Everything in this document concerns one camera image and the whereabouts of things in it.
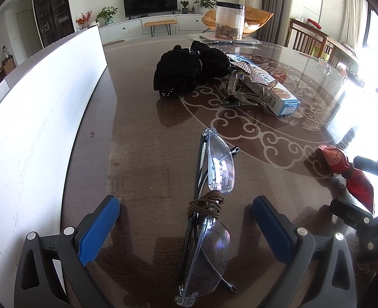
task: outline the blue textured pad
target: blue textured pad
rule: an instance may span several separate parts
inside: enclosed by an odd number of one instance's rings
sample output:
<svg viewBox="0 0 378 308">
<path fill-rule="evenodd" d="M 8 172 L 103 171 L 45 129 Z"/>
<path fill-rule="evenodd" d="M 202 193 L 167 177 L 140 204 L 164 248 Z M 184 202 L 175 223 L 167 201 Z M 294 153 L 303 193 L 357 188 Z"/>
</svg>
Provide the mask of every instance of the blue textured pad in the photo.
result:
<svg viewBox="0 0 378 308">
<path fill-rule="evenodd" d="M 293 242 L 261 197 L 253 200 L 252 212 L 276 259 L 290 263 L 293 260 Z"/>
<path fill-rule="evenodd" d="M 119 213 L 119 200 L 112 197 L 79 241 L 77 255 L 83 266 L 95 260 Z"/>
</svg>

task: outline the black velvet bow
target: black velvet bow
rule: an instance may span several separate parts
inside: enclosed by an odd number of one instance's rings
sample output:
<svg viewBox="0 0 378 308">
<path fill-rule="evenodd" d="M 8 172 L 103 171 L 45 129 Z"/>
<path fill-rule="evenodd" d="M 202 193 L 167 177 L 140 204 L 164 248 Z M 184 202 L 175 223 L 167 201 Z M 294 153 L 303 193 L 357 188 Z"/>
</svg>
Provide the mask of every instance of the black velvet bow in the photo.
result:
<svg viewBox="0 0 378 308">
<path fill-rule="evenodd" d="M 183 95 L 197 84 L 204 84 L 229 73 L 226 54 L 204 43 L 194 41 L 190 49 L 176 45 L 164 53 L 153 77 L 153 89 L 161 96 Z"/>
</svg>

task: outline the red candy wrapper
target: red candy wrapper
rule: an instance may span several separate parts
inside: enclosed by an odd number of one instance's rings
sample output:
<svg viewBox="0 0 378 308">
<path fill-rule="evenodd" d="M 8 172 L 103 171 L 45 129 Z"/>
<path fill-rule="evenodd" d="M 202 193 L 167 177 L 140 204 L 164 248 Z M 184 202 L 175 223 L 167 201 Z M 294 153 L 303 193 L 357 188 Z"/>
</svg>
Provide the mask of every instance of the red candy wrapper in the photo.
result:
<svg viewBox="0 0 378 308">
<path fill-rule="evenodd" d="M 319 149 L 330 170 L 347 180 L 347 190 L 374 215 L 374 189 L 366 175 L 348 161 L 342 150 L 326 145 L 319 145 Z"/>
</svg>

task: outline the gray curtain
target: gray curtain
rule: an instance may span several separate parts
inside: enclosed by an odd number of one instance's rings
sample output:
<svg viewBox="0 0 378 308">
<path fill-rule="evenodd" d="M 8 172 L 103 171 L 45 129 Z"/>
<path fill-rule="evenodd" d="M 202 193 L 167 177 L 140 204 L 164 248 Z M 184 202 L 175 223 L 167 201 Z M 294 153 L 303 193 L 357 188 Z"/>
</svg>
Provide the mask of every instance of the gray curtain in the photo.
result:
<svg viewBox="0 0 378 308">
<path fill-rule="evenodd" d="M 252 36 L 260 41 L 276 43 L 279 36 L 280 20 L 282 17 L 283 0 L 263 0 L 262 10 L 273 13 L 273 17 L 260 30 Z"/>
</svg>

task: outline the television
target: television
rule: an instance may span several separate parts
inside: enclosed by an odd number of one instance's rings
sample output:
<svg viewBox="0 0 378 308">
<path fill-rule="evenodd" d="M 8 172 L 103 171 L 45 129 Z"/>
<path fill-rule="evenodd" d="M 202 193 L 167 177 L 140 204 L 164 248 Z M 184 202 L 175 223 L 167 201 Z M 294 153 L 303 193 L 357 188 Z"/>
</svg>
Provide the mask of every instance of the television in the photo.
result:
<svg viewBox="0 0 378 308">
<path fill-rule="evenodd" d="M 126 17 L 177 11 L 177 0 L 123 0 Z"/>
</svg>

